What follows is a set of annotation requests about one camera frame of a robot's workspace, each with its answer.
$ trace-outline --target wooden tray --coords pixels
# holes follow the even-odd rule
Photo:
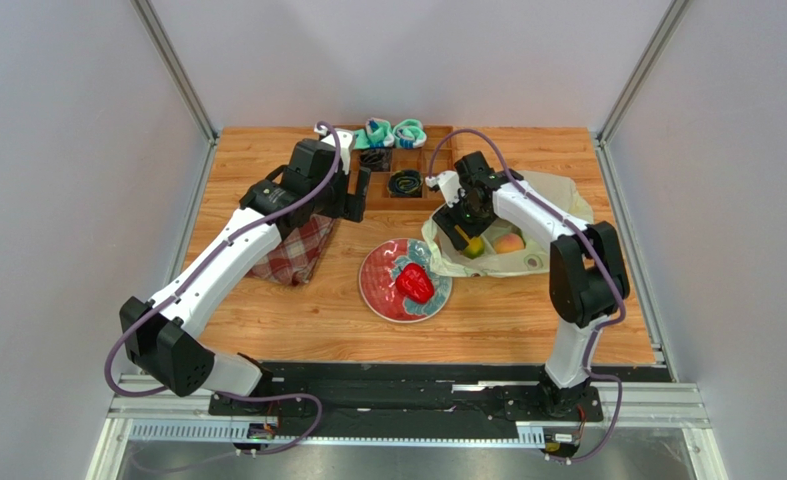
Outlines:
[[[341,128],[348,128],[357,130],[363,128],[359,125],[348,125]],[[425,184],[425,176],[428,173],[428,164],[431,160],[431,154],[434,152],[438,142],[443,139],[448,133],[452,132],[451,126],[445,125],[430,125],[424,128],[428,139],[422,148],[415,148],[413,150],[405,150],[402,148],[393,148],[393,157],[390,161],[389,172],[372,172],[372,177],[369,181],[369,190],[366,194],[366,210],[367,211],[384,211],[384,210],[425,210],[432,211],[443,204],[443,195],[440,192],[432,192]],[[437,159],[434,164],[434,173],[442,172],[444,170],[452,170],[452,164],[455,161],[457,154],[456,138],[447,141],[437,154]],[[360,167],[360,154],[363,150],[355,150],[352,152],[351,170],[357,171]],[[423,188],[422,196],[419,198],[398,198],[392,197],[387,190],[387,182],[390,176],[399,170],[413,169],[418,170],[423,175]],[[351,176],[351,191],[354,191],[357,175]]]

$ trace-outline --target checkered cloth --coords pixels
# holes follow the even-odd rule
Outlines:
[[[333,229],[334,220],[313,215],[309,222],[293,230],[278,248],[257,262],[247,276],[283,285],[308,283]]]

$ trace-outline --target ceramic plate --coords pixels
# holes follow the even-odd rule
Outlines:
[[[379,317],[396,323],[416,323],[431,318],[446,305],[452,292],[452,278],[429,270],[431,252],[421,240],[398,238],[382,243],[363,260],[358,273],[360,294]],[[409,263],[428,273],[434,296],[424,305],[407,298],[396,289],[396,277]]]

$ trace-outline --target cable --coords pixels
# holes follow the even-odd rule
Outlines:
[[[311,190],[310,193],[308,193],[307,195],[305,195],[304,197],[302,197],[300,200],[298,200],[297,202],[293,203],[292,205],[290,205],[290,206],[288,206],[286,208],[283,208],[281,210],[278,210],[277,212],[274,212],[272,214],[266,215],[263,218],[254,220],[253,222],[251,222],[251,223],[249,223],[247,225],[243,225],[242,227],[238,228],[235,232],[233,232],[232,234],[228,235],[228,237],[223,242],[219,243],[216,246],[216,248],[214,248],[206,257],[204,257],[204,259],[201,261],[201,263],[194,270],[192,270],[191,273],[189,273],[189,276],[186,278],[186,280],[179,287],[177,287],[177,290],[175,290],[174,293],[170,297],[166,298],[161,303],[159,303],[159,305],[154,306],[147,313],[142,315],[142,317],[140,319],[136,320],[136,322],[133,323],[130,326],[130,328],[128,328],[126,331],[124,331],[123,334],[121,334],[120,338],[118,338],[118,341],[116,341],[115,344],[112,345],[112,348],[109,349],[109,354],[106,356],[106,361],[103,364],[103,378],[106,380],[106,384],[109,385],[109,388],[111,388],[113,392],[115,392],[116,394],[118,394],[120,396],[123,396],[123,397],[147,397],[147,396],[150,396],[150,395],[154,395],[156,393],[160,393],[160,392],[166,391],[168,388],[163,386],[163,387],[154,388],[152,390],[136,392],[136,391],[131,391],[131,390],[125,390],[120,385],[118,385],[117,382],[115,382],[115,379],[112,378],[112,361],[115,359],[115,356],[121,350],[121,347],[126,343],[127,339],[129,339],[139,328],[141,328],[142,325],[147,323],[148,320],[153,318],[156,314],[158,314],[160,311],[162,311],[164,308],[166,308],[172,302],[176,302],[177,300],[180,300],[180,297],[186,292],[186,290],[189,288],[189,285],[191,285],[192,282],[194,282],[195,279],[197,279],[201,275],[201,273],[203,273],[203,271],[207,268],[207,266],[209,266],[209,264],[212,263],[212,261],[225,248],[228,248],[231,245],[233,245],[233,242],[237,238],[239,238],[240,236],[242,236],[243,234],[245,234],[249,230],[257,228],[260,225],[263,225],[264,223],[273,222],[273,221],[277,220],[278,218],[280,218],[280,217],[282,217],[282,216],[284,216],[284,215],[286,215],[288,213],[291,213],[291,212],[301,208],[303,205],[305,205],[307,202],[309,202],[311,199],[313,199],[316,195],[318,195],[319,192],[322,191],[322,189],[324,189],[325,187],[328,186],[328,184],[331,182],[331,179],[334,177],[334,174],[336,173],[337,168],[340,165],[340,136],[337,134],[336,129],[330,123],[318,122],[316,124],[316,128],[320,128],[320,127],[325,128],[328,132],[330,132],[330,133],[332,133],[334,135],[334,161],[331,163],[331,168],[328,169],[328,173],[325,174],[325,178],[323,178],[322,181],[319,183],[319,185],[317,185],[313,190]],[[274,401],[280,401],[280,400],[288,400],[288,399],[292,399],[292,398],[295,398],[295,399],[302,399],[302,398],[304,398],[304,399],[308,399],[308,400],[310,400],[310,401],[312,401],[313,403],[316,404],[316,408],[317,408],[317,410],[316,410],[316,418],[313,420],[313,423],[310,425],[310,428],[308,428],[304,433],[302,433],[301,435],[299,435],[298,437],[296,437],[294,440],[290,441],[287,444],[281,445],[281,446],[273,448],[273,449],[269,449],[269,450],[264,450],[264,451],[258,452],[260,455],[271,455],[271,454],[274,454],[274,453],[283,452],[285,450],[289,450],[290,448],[293,448],[294,446],[298,445],[298,443],[300,443],[302,440],[307,438],[313,432],[313,430],[316,429],[316,427],[319,425],[319,421],[322,418],[322,402],[316,396],[310,395],[310,394],[306,394],[306,393],[278,395],[278,396],[274,396],[274,397],[244,397],[244,396],[240,396],[240,395],[234,395],[234,394],[228,393],[228,392],[216,392],[216,393],[218,393],[219,395],[223,395],[225,397],[228,397],[228,398],[232,398],[234,400],[242,401],[242,402],[252,402],[252,403],[253,402],[274,402]],[[186,466],[186,467],[180,467],[179,469],[170,469],[170,471],[165,471],[165,472],[162,472],[162,473],[180,472],[180,471],[183,471],[183,470],[187,470],[189,468],[194,468],[194,466],[197,466],[197,465],[209,463],[211,461],[214,461],[214,460],[217,460],[217,459],[220,459],[220,458],[226,458],[226,456],[225,455],[220,455],[220,456],[217,456],[217,457],[212,457],[212,458],[207,459],[207,460],[205,460],[203,462],[198,462],[196,464],[193,464],[193,465],[190,465],[190,466]]]
[[[577,405],[576,409],[579,411],[579,426],[576,427],[576,433],[579,435],[579,442],[582,444],[582,435],[585,433],[585,422],[588,420],[585,418],[585,410],[583,410],[581,405]]]
[[[133,466],[135,466],[137,469],[139,469],[139,470],[141,470],[141,471],[143,471],[145,473],[149,473],[151,475],[168,475],[168,474],[171,474],[171,473],[179,473],[179,472],[185,472],[187,470],[193,470],[195,468],[202,467],[202,466],[210,464],[212,462],[216,462],[216,461],[219,461],[219,460],[224,460],[224,459],[230,458],[230,457],[235,457],[237,455],[237,452],[238,453],[242,453],[244,455],[274,455],[276,453],[285,452],[285,451],[287,451],[287,450],[289,450],[291,448],[294,448],[299,443],[304,441],[307,437],[310,436],[310,434],[314,430],[316,430],[316,427],[319,426],[319,422],[322,420],[322,402],[315,395],[310,395],[308,393],[292,393],[292,394],[286,394],[286,395],[275,395],[275,396],[272,396],[272,397],[245,397],[245,396],[242,396],[242,395],[234,395],[232,393],[225,393],[225,392],[219,392],[219,395],[221,395],[223,397],[226,397],[226,398],[229,398],[231,400],[236,400],[236,401],[239,401],[239,402],[246,402],[246,403],[278,402],[278,401],[281,401],[281,400],[291,400],[293,398],[295,398],[295,399],[302,399],[302,398],[304,398],[304,399],[310,400],[310,401],[312,401],[313,403],[316,404],[316,416],[314,417],[313,423],[310,425],[310,427],[307,430],[305,430],[301,435],[299,435],[299,436],[295,437],[294,439],[290,440],[289,442],[287,442],[287,443],[285,443],[283,445],[280,445],[278,447],[275,447],[275,448],[269,448],[269,449],[266,449],[266,450],[236,450],[236,451],[232,451],[232,452],[227,452],[227,453],[221,453],[221,454],[218,454],[218,455],[213,455],[212,457],[205,458],[204,460],[201,460],[199,462],[194,462],[194,463],[190,463],[188,465],[182,465],[180,467],[172,467],[172,468],[151,468],[151,467],[146,467],[146,466],[142,465],[141,463],[139,463],[138,460],[136,460],[136,457],[135,457],[136,454],[132,454],[132,455],[130,455],[128,457],[130,463],[132,463]]]
[[[443,137],[443,139],[440,142],[438,142],[437,146],[434,148],[434,152],[432,152],[431,154],[431,160],[429,161],[429,168],[428,168],[428,176],[429,177],[433,176],[432,169],[434,167],[434,161],[437,158],[437,154],[438,152],[440,152],[440,147],[444,143],[449,141],[450,138],[462,133],[472,133],[473,135],[476,135],[477,137],[487,142],[487,144],[491,147],[491,149],[494,151],[497,158],[499,159],[500,164],[502,165],[502,169],[505,172],[505,176],[515,186],[515,188],[517,188],[520,191],[520,193],[525,195],[526,198],[532,200],[533,202],[535,202],[536,205],[546,210],[547,213],[553,216],[553,218],[555,218],[562,224],[566,225],[574,233],[574,235],[579,237],[579,240],[582,242],[582,245],[585,247],[585,250],[588,252],[592,260],[594,260],[594,264],[597,266],[597,270],[603,276],[603,279],[606,281],[606,285],[609,287],[609,291],[612,292],[612,296],[615,297],[615,302],[618,305],[619,313],[617,317],[615,317],[612,320],[607,320],[603,323],[597,324],[594,327],[594,331],[592,332],[591,337],[588,339],[588,343],[585,345],[585,351],[583,352],[583,356],[582,356],[583,359],[582,368],[591,379],[613,381],[618,386],[618,397],[615,400],[615,412],[612,414],[612,421],[609,423],[609,428],[606,430],[606,434],[603,436],[603,439],[600,440],[600,443],[598,443],[590,452],[572,460],[572,463],[584,462],[597,455],[597,453],[600,452],[600,450],[602,450],[603,447],[606,445],[606,442],[608,442],[609,439],[612,437],[612,433],[615,430],[615,424],[618,422],[618,414],[621,412],[621,403],[623,402],[623,398],[624,398],[624,386],[621,383],[621,379],[615,375],[607,375],[607,374],[592,372],[591,356],[594,350],[594,345],[597,343],[597,339],[600,338],[600,332],[608,326],[616,325],[618,323],[623,322],[624,318],[626,318],[627,316],[627,307],[626,305],[624,305],[624,299],[621,297],[621,293],[618,291],[618,287],[615,285],[615,282],[612,280],[612,276],[609,275],[609,271],[606,269],[606,266],[603,264],[603,261],[600,259],[600,255],[598,255],[597,251],[594,250],[594,245],[591,244],[591,241],[588,239],[588,237],[586,237],[585,234],[582,232],[582,230],[580,230],[579,227],[577,227],[573,222],[566,222],[565,217],[560,212],[558,212],[553,207],[546,204],[541,199],[539,199],[535,195],[532,195],[532,193],[526,190],[526,187],[524,187],[520,182],[518,182],[517,179],[514,178],[514,176],[511,174],[511,169],[508,168],[508,163],[506,163],[505,157],[503,157],[502,152],[500,152],[499,147],[497,147],[497,144],[494,143],[493,140],[491,140],[484,133],[472,128],[461,128]],[[561,459],[560,463],[570,465],[571,460]]]

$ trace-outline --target peach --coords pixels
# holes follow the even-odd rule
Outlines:
[[[526,247],[526,244],[523,243],[523,238],[516,233],[506,233],[494,240],[492,245],[497,253],[516,252]]]

